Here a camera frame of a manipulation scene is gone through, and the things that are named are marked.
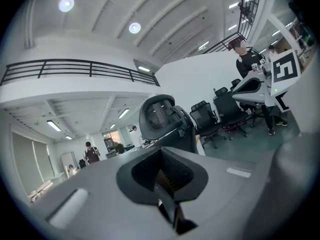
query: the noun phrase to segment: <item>sneaker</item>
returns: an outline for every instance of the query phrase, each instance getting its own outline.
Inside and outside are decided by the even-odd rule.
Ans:
[[[268,134],[269,134],[270,136],[272,136],[272,135],[275,135],[276,132],[275,132],[274,129],[269,129],[269,128],[268,128]]]
[[[277,126],[288,126],[288,122],[282,119],[282,121],[281,122],[277,122],[276,125]]]

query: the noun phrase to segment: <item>floor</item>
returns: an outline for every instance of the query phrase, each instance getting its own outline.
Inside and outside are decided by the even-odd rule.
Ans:
[[[211,141],[207,142],[203,145],[205,155],[224,160],[257,163],[265,152],[275,150],[283,142],[299,134],[299,127],[291,113],[287,121],[286,127],[275,125],[275,135],[270,136],[264,118],[258,118],[254,128],[250,127],[251,120],[249,120],[242,127],[248,133],[248,137],[244,137],[239,131],[231,133],[233,140],[215,137],[214,141],[218,148],[215,149]],[[228,137],[228,133],[224,131],[221,131],[221,135]]]

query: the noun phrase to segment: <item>black railing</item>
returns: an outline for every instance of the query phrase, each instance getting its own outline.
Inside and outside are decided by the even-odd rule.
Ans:
[[[52,75],[87,75],[125,79],[160,86],[155,74],[138,72],[126,67],[82,59],[39,59],[9,64],[0,86],[23,78],[40,78]]]
[[[256,18],[259,1],[260,0],[241,0],[241,10],[239,7],[240,18],[237,32],[216,43],[202,54],[223,52],[228,49],[229,42],[238,37],[241,37],[241,40],[246,41]]]

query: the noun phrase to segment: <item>person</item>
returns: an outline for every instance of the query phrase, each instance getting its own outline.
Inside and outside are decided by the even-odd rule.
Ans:
[[[268,60],[269,60],[269,62],[271,62],[271,58],[273,56],[277,55],[278,53],[272,44],[269,45],[268,50],[269,50]]]
[[[130,135],[134,147],[138,150],[141,150],[141,133],[135,125],[132,126],[132,131],[130,132]]]
[[[69,172],[71,173],[71,175],[76,175],[78,173],[78,170],[74,168],[74,166],[72,164],[69,164]]]
[[[241,43],[240,40],[236,40],[235,42],[233,42],[231,44],[231,47],[237,54],[239,54],[239,58],[236,60],[235,64],[242,78],[245,78],[248,74],[251,74],[253,72],[252,64],[261,65],[259,55],[254,53],[253,51],[247,51],[246,45],[244,43]],[[277,126],[288,126],[288,122],[282,119],[280,116],[272,117],[265,105],[263,105],[261,109],[266,125],[268,127],[268,134],[270,136],[276,134],[274,130],[274,122]]]
[[[85,146],[87,150],[84,152],[84,159],[89,165],[101,160],[99,150],[95,146],[92,147],[89,141],[85,143]]]

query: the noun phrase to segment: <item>black office chair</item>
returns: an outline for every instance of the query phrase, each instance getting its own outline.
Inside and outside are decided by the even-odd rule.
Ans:
[[[241,82],[240,79],[235,79],[231,82],[232,84],[232,87],[230,88],[231,92],[234,91],[234,89],[237,87],[237,85]],[[263,112],[260,111],[260,112],[257,112],[257,110],[259,110],[259,108],[257,108],[256,106],[252,106],[252,105],[248,105],[248,104],[243,104],[240,102],[240,107],[244,110],[244,111],[247,111],[248,109],[251,110],[251,119],[252,120],[252,124],[251,124],[251,127],[255,127],[256,126],[256,119],[257,118],[264,118],[263,116]]]
[[[230,133],[231,130],[238,129],[245,137],[248,137],[247,132],[241,128],[241,125],[245,123],[249,115],[238,107],[237,102],[232,98],[231,91],[223,87],[217,90],[215,94],[213,103],[221,119],[223,130]]]
[[[170,95],[161,94],[147,99],[140,109],[139,126],[146,140],[158,140],[155,147],[198,152],[194,124],[189,115],[175,105],[175,99]]]
[[[214,144],[214,148],[217,149],[217,145],[214,143],[213,138],[215,136],[221,136],[218,130],[221,128],[221,124],[218,123],[217,115],[214,115],[212,112],[210,103],[205,102],[204,100],[193,105],[191,107],[190,116],[196,123],[197,133],[204,137],[204,143],[212,141]]]

